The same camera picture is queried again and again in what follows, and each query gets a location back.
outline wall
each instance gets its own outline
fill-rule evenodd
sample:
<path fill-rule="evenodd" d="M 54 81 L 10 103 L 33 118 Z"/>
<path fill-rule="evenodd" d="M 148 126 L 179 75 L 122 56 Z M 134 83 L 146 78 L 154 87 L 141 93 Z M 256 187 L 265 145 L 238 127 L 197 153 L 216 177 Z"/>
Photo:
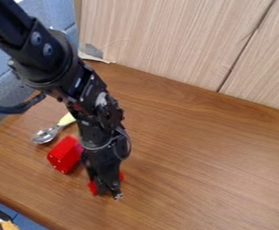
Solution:
<path fill-rule="evenodd" d="M 279 1 L 256 30 L 221 92 L 279 109 Z"/>
<path fill-rule="evenodd" d="M 85 0 L 80 41 L 104 57 L 217 90 L 270 0 Z"/>
<path fill-rule="evenodd" d="M 80 42 L 119 64 L 279 109 L 279 0 L 85 0 Z"/>

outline cable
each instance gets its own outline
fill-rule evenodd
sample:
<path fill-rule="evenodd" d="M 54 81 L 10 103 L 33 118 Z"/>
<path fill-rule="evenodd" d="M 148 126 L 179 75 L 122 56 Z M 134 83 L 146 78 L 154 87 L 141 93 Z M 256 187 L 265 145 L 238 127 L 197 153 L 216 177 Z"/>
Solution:
<path fill-rule="evenodd" d="M 40 93 L 39 95 L 31 98 L 30 100 L 20 103 L 18 105 L 12 106 L 12 107 L 6 107 L 6 106 L 0 106 L 0 113 L 3 114 L 19 114 L 24 113 L 28 109 L 30 109 L 35 104 L 41 102 L 46 98 L 45 93 Z"/>
<path fill-rule="evenodd" d="M 132 151 L 132 142 L 131 142 L 130 136 L 129 136 L 129 135 L 125 132 L 125 130 L 122 129 L 121 127 L 117 127 L 117 128 L 116 128 L 116 131 L 117 131 L 120 135 L 123 135 L 124 137 L 126 137 L 126 139 L 127 139 L 127 143 L 128 143 L 128 152 L 127 152 L 127 156 L 126 156 L 126 157 L 128 157 L 129 154 L 130 154 L 130 152 Z M 109 142 L 107 142 L 107 143 L 106 143 L 105 145 L 103 145 L 103 146 L 100 146 L 100 147 L 87 147 L 87 146 L 83 146 L 83 148 L 84 148 L 84 149 L 87 149 L 87 150 L 90 150 L 90 151 L 101 150 L 101 149 L 103 149 L 103 148 L 109 146 L 115 139 L 119 138 L 120 135 L 111 138 L 111 139 L 109 140 Z M 117 150 L 116 150 L 116 146 L 113 147 L 113 152 L 114 152 L 114 154 L 116 155 L 116 157 L 117 157 L 118 159 L 120 159 L 121 161 L 123 161 L 123 160 L 126 159 L 126 158 L 123 159 L 122 157 L 120 157 L 120 156 L 118 155 Z"/>

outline gray chair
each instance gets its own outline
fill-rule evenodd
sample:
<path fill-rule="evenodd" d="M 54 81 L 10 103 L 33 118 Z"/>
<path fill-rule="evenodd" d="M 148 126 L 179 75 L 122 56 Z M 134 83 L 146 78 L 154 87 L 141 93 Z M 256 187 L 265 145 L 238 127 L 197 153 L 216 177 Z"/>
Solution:
<path fill-rule="evenodd" d="M 68 39 L 78 45 L 73 0 L 17 0 L 31 16 L 55 30 L 65 31 Z M 0 50 L 0 105 L 13 106 L 23 102 L 33 90 L 17 80 L 7 65 L 8 57 Z"/>

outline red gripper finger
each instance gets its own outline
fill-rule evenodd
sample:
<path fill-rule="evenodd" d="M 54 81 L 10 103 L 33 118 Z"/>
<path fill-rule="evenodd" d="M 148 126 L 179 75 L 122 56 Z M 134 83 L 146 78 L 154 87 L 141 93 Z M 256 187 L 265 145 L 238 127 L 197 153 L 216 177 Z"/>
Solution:
<path fill-rule="evenodd" d="M 90 190 L 90 192 L 92 193 L 93 196 L 98 196 L 99 195 L 99 190 L 98 190 L 98 187 L 97 187 L 95 181 L 90 181 L 88 183 L 88 187 L 89 187 L 89 190 Z"/>
<path fill-rule="evenodd" d="M 121 172 L 120 173 L 120 180 L 123 181 L 124 180 L 124 174 Z"/>

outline wood grain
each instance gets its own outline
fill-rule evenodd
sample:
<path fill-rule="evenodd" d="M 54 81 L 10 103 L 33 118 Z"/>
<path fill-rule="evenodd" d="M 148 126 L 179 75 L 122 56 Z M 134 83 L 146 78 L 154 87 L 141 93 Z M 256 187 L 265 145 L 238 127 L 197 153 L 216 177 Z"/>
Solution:
<path fill-rule="evenodd" d="M 86 0 L 80 42 L 124 66 L 216 90 L 271 0 Z"/>
<path fill-rule="evenodd" d="M 279 109 L 279 1 L 275 1 L 221 92 Z"/>
<path fill-rule="evenodd" d="M 52 168 L 32 134 L 46 99 L 0 123 L 0 201 L 52 229 L 279 230 L 279 111 L 116 64 L 92 63 L 126 111 L 125 197 L 95 198 L 82 167 Z M 59 137 L 76 133 L 65 130 Z"/>

